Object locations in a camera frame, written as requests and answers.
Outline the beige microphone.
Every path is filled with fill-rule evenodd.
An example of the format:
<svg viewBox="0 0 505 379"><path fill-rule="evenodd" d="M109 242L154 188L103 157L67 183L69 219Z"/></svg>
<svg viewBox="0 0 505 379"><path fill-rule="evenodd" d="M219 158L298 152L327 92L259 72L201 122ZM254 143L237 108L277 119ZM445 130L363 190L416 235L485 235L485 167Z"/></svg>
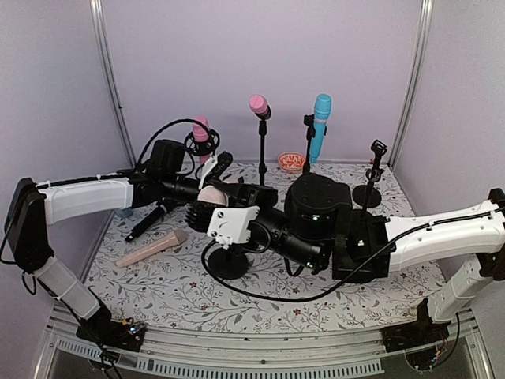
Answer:
<svg viewBox="0 0 505 379"><path fill-rule="evenodd" d="M223 182L226 184L242 184L244 178L231 175L229 178L223 179ZM230 195L225 194L222 190L215 188L213 185L205 186L198 194L197 200L222 206L228 206L233 202Z"/></svg>
<svg viewBox="0 0 505 379"><path fill-rule="evenodd" d="M181 245L187 239L187 237L187 233L182 229L171 231L167 236L156 240L149 245L146 245L141 249L138 249L119 259L116 262L116 266L118 268L125 268L127 266L136 264L137 262L147 259L150 256L155 255L163 250Z"/></svg>

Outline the black microphone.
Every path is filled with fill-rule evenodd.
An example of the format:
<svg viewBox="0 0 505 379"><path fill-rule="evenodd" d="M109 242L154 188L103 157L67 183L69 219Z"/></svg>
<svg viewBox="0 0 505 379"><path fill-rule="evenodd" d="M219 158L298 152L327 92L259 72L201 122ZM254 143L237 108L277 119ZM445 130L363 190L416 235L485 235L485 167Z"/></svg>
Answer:
<svg viewBox="0 0 505 379"><path fill-rule="evenodd" d="M145 231L162 219L167 213L173 211L177 206L177 203L174 201L158 201L156 207L133 227L130 233L125 237L125 241L130 243L140 237Z"/></svg>

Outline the black round stand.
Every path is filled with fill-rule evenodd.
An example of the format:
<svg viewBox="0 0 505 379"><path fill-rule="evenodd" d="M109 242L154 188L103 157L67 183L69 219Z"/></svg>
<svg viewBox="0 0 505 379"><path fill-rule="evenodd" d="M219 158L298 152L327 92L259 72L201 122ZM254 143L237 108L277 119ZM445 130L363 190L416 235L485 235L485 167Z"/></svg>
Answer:
<svg viewBox="0 0 505 379"><path fill-rule="evenodd" d="M232 245L228 249L218 248L208 258L210 273L222 280L236 280L243 277L249 268L245 251Z"/></svg>
<svg viewBox="0 0 505 379"><path fill-rule="evenodd" d="M365 172L367 183L356 186L352 191L353 201L361 207L361 216L369 214L370 208L376 208L380 205L382 196L375 188L376 183L382 178L384 169L380 167L383 156L387 152L387 146L376 139L371 145L371 151L374 153L372 167Z"/></svg>

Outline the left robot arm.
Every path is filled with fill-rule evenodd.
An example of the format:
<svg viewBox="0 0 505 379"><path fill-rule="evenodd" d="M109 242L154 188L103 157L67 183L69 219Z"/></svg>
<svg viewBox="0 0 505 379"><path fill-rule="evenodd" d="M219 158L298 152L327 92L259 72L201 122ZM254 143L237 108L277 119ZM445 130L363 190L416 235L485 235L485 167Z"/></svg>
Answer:
<svg viewBox="0 0 505 379"><path fill-rule="evenodd" d="M21 179L11 200L2 241L11 250L12 264L68 306L99 342L111 342L118 334L111 312L56 258L47 228L97 212L141 208L157 201L194 201L217 164L216 158L210 157L202 166L192 168L199 175L191 178L181 165L185 156L198 153L176 141L158 140L147 161L113 174L45 183Z"/></svg>

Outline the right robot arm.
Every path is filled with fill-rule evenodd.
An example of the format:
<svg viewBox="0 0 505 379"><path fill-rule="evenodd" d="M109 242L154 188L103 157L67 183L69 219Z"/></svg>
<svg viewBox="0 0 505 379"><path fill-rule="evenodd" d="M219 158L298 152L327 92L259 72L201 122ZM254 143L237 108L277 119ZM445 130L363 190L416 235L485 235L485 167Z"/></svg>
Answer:
<svg viewBox="0 0 505 379"><path fill-rule="evenodd" d="M268 186L215 181L186 213L187 224L223 249L272 250L338 284L367 283L424 261L463 255L464 265L417 307L415 344L433 337L487 285L504 278L504 192L480 204L422 217L374 216L355 209L350 187L320 174L298 177L283 209Z"/></svg>

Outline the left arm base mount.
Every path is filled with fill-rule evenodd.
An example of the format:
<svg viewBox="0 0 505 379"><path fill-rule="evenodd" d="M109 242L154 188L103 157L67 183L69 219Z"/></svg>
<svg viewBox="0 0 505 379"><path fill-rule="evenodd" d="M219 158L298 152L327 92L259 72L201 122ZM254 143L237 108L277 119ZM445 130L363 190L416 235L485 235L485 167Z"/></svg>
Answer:
<svg viewBox="0 0 505 379"><path fill-rule="evenodd" d="M139 352L146 327L144 321L134 321L132 317L115 321L109 313L96 313L87 320L80 320L76 336L100 347Z"/></svg>

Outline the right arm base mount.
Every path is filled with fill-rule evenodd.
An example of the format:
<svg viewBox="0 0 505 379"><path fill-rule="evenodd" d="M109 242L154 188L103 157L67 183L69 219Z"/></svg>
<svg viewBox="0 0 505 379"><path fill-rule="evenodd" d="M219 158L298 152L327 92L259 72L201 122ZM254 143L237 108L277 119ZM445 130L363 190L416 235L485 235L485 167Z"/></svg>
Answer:
<svg viewBox="0 0 505 379"><path fill-rule="evenodd" d="M451 323L449 321L434 322L429 315L427 298L417 305L416 315L415 321L382 328L380 331L382 342L388 353L441 342L440 346L405 353L406 362L414 371L431 372L442 366L454 354L461 335L461 319L459 313L456 313L456 337L452 347L448 347L450 335L448 327Z"/></svg>

